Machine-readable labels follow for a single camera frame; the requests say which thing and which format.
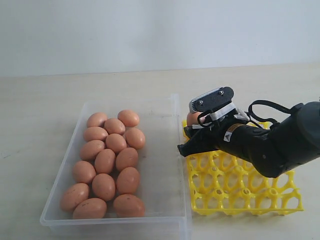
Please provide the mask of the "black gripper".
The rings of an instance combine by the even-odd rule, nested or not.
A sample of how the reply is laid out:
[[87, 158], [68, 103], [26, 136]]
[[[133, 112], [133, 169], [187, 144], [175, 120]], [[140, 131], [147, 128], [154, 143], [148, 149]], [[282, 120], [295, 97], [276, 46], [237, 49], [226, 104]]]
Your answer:
[[187, 142], [177, 146], [183, 157], [221, 150], [251, 163], [260, 173], [272, 171], [272, 147], [269, 130], [250, 126], [231, 115], [212, 123], [201, 117], [198, 124], [183, 127]]

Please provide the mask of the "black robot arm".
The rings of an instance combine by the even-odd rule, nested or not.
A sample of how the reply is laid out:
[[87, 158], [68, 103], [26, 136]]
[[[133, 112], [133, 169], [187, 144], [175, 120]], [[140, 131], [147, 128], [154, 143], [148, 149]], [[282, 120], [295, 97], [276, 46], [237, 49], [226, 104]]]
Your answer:
[[230, 102], [218, 111], [207, 110], [204, 121], [187, 126], [188, 141], [178, 145], [183, 157], [221, 150], [253, 165], [264, 177], [281, 174], [320, 156], [320, 103], [299, 103], [286, 108], [267, 100], [253, 105], [270, 106], [288, 114], [282, 122], [260, 118], [251, 107], [244, 112]]

